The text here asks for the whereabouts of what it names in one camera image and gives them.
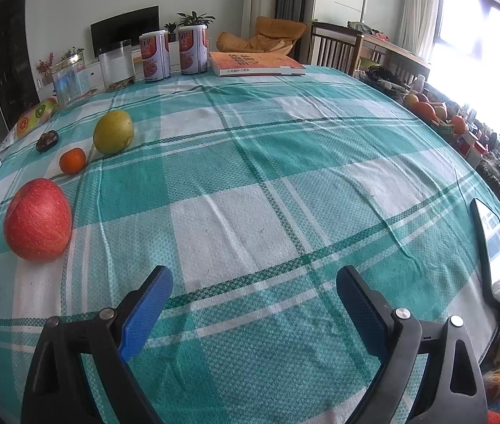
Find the red apple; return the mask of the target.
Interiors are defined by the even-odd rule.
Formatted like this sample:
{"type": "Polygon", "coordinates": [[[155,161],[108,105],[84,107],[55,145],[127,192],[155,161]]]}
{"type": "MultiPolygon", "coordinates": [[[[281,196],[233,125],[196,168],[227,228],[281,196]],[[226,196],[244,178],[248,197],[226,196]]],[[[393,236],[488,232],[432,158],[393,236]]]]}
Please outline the red apple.
{"type": "Polygon", "coordinates": [[[6,244],[19,258],[33,262],[58,258],[72,235],[67,197],[46,178],[25,183],[8,205],[2,230],[6,244]]]}

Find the small orange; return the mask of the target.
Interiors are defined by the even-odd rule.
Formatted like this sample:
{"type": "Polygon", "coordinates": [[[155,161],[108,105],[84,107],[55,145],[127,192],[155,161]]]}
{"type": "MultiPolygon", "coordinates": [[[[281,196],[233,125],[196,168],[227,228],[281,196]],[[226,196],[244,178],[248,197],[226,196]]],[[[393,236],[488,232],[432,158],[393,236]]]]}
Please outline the small orange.
{"type": "Polygon", "coordinates": [[[86,164],[86,154],[80,147],[66,151],[59,159],[60,170],[67,175],[79,173],[85,168],[86,164]]]}

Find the dark dried fruit back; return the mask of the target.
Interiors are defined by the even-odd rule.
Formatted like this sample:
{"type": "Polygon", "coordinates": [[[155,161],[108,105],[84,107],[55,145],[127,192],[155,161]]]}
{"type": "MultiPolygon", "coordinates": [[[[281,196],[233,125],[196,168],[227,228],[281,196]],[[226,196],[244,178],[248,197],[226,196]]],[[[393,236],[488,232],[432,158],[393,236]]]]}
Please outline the dark dried fruit back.
{"type": "Polygon", "coordinates": [[[36,142],[36,151],[38,153],[44,153],[48,151],[49,149],[57,145],[58,139],[59,136],[55,130],[50,130],[43,133],[36,142]]]}

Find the yellow green pear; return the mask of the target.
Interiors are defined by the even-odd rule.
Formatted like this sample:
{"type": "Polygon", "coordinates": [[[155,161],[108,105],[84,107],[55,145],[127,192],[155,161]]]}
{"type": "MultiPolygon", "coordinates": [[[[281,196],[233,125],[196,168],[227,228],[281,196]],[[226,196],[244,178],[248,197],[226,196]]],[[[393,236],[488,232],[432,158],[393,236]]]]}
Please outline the yellow green pear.
{"type": "Polygon", "coordinates": [[[103,155],[113,155],[127,149],[134,139],[134,124],[123,110],[112,110],[95,125],[93,142],[103,155]]]}

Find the fruit print tissue pack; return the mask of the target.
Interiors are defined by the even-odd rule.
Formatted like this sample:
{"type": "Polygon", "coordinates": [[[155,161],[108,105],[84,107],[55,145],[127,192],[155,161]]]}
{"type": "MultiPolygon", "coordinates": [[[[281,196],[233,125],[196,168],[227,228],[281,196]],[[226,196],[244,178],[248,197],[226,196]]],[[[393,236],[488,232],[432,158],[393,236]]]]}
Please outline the fruit print tissue pack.
{"type": "Polygon", "coordinates": [[[20,139],[27,135],[34,128],[45,124],[58,108],[58,101],[55,96],[50,96],[39,102],[34,108],[25,112],[15,126],[15,136],[20,139]]]}

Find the clear glass jar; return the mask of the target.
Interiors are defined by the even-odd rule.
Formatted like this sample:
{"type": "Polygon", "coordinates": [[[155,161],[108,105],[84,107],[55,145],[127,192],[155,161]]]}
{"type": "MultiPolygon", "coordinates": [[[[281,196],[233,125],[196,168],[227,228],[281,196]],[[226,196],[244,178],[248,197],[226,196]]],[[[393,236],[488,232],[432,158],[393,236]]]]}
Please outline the clear glass jar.
{"type": "Polygon", "coordinates": [[[57,101],[65,107],[91,91],[88,72],[82,53],[70,55],[52,68],[52,81],[57,101]]]}

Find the red flower plant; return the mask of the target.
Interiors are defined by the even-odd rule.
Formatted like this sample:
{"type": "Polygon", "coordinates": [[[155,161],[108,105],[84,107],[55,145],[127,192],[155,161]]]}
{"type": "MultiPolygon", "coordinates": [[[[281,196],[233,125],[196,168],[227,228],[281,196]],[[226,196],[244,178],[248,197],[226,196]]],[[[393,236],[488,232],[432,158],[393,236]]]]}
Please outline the red flower plant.
{"type": "Polygon", "coordinates": [[[52,83],[53,53],[49,53],[46,60],[39,59],[36,64],[36,71],[42,76],[45,84],[52,83]]]}

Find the dark bookshelf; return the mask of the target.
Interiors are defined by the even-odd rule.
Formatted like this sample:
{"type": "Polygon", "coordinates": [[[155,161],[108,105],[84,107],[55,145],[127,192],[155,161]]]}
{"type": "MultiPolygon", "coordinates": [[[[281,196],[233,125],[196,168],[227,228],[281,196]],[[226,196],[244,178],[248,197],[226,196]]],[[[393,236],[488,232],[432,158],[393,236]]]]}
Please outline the dark bookshelf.
{"type": "Polygon", "coordinates": [[[0,110],[8,128],[39,103],[25,33],[25,0],[0,5],[0,110]]]}

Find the fruit pile on side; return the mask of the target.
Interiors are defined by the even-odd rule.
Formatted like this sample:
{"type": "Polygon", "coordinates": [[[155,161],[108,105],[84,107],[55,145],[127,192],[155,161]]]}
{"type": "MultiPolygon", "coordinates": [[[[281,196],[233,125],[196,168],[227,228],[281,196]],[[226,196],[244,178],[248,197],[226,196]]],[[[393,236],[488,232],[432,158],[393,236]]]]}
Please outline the fruit pile on side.
{"type": "Polygon", "coordinates": [[[406,94],[402,101],[409,111],[445,139],[460,137],[469,130],[460,114],[460,106],[454,101],[431,102],[425,94],[414,92],[406,94]]]}

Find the clear container black lid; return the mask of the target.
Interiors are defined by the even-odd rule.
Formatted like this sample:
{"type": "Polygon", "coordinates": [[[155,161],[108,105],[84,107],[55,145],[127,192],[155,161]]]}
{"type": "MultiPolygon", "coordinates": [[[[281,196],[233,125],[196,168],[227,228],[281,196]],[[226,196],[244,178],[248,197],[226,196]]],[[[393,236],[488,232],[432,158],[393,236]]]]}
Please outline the clear container black lid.
{"type": "Polygon", "coordinates": [[[98,58],[104,89],[107,92],[124,88],[135,82],[130,39],[99,48],[98,58]]]}

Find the teal checked tablecloth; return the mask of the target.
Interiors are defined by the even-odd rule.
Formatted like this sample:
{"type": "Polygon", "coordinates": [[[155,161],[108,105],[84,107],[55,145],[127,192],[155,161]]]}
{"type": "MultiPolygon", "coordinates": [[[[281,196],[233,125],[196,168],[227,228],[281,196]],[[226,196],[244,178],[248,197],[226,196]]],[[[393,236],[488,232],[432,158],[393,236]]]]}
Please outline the teal checked tablecloth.
{"type": "Polygon", "coordinates": [[[335,290],[354,266],[423,320],[462,317],[475,354],[498,333],[485,303],[471,200],[500,216],[475,170],[427,124],[345,74],[174,76],[56,113],[58,144],[13,143],[0,167],[0,415],[20,419],[45,321],[118,304],[157,265],[173,291],[130,366],[169,423],[343,421],[378,360],[335,290]],[[95,149],[99,119],[127,112],[134,139],[95,149]],[[87,164],[64,174],[80,147],[87,164]],[[33,262],[5,242],[25,183],[67,197],[70,242],[33,262]]]}

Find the red white can left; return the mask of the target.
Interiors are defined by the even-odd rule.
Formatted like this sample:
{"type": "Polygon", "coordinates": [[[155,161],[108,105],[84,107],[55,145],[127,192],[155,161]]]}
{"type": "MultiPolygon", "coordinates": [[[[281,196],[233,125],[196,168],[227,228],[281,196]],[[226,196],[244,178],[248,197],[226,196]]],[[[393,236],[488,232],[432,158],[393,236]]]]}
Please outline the red white can left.
{"type": "Polygon", "coordinates": [[[162,81],[171,76],[169,32],[159,30],[139,37],[146,82],[162,81]]]}

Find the red white can right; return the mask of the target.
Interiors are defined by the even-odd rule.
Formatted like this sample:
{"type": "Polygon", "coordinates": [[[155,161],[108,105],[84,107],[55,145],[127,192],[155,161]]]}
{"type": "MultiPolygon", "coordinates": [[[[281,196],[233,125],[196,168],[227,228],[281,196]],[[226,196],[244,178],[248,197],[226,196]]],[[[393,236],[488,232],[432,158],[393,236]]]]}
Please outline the red white can right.
{"type": "Polygon", "coordinates": [[[183,75],[208,70],[207,26],[194,25],[178,29],[180,68],[183,75]]]}

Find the potted green plant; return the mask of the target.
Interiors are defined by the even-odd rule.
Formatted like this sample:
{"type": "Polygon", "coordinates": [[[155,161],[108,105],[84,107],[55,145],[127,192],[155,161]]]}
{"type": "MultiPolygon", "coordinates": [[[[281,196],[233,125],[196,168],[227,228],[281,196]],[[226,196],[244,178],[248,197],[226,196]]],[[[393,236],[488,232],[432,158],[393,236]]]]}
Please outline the potted green plant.
{"type": "Polygon", "coordinates": [[[179,12],[177,15],[179,16],[179,21],[177,23],[178,27],[188,27],[197,25],[204,25],[206,27],[209,27],[211,24],[215,22],[215,16],[211,16],[206,12],[203,13],[197,13],[195,11],[179,12]]]}

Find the orange cushion chair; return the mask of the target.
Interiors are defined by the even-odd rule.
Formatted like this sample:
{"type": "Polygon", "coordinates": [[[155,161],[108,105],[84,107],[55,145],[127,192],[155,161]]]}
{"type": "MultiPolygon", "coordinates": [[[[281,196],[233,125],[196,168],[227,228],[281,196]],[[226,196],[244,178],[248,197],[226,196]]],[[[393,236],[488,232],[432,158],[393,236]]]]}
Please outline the orange cushion chair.
{"type": "Polygon", "coordinates": [[[256,33],[250,39],[241,39],[222,32],[216,48],[222,53],[281,53],[288,55],[304,35],[308,25],[303,22],[258,16],[256,33]]]}

